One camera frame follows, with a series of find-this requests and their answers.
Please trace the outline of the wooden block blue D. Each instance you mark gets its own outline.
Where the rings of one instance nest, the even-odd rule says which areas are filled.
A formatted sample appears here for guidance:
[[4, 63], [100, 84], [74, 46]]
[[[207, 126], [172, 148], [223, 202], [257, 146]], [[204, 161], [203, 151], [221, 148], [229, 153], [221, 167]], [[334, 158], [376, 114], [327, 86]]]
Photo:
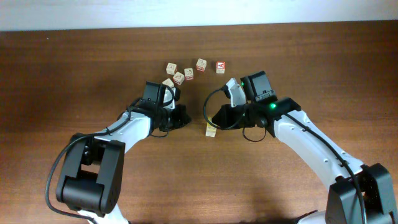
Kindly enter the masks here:
[[216, 131], [217, 129], [213, 127], [210, 123], [206, 123], [206, 137], [212, 137], [214, 138], [216, 136]]

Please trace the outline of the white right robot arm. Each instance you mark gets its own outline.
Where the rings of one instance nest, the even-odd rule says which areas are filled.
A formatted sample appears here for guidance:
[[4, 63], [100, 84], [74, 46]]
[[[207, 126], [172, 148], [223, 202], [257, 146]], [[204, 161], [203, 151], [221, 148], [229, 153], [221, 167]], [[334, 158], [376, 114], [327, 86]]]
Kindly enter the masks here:
[[212, 121], [222, 128], [264, 128], [316, 173], [328, 190], [326, 210], [306, 213], [295, 223], [397, 223], [389, 171], [379, 163], [367, 166], [349, 155], [293, 99], [223, 105]]

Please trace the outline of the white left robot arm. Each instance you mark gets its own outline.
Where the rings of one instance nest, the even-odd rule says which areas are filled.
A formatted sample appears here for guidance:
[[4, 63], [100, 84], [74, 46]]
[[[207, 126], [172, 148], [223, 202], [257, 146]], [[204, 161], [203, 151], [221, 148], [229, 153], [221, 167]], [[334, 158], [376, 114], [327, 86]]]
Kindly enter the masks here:
[[153, 130], [164, 133], [186, 126], [185, 105], [172, 109], [129, 106], [111, 126], [93, 134], [74, 134], [62, 151], [65, 158], [55, 191], [71, 217], [89, 223], [127, 223], [119, 207], [125, 153]]

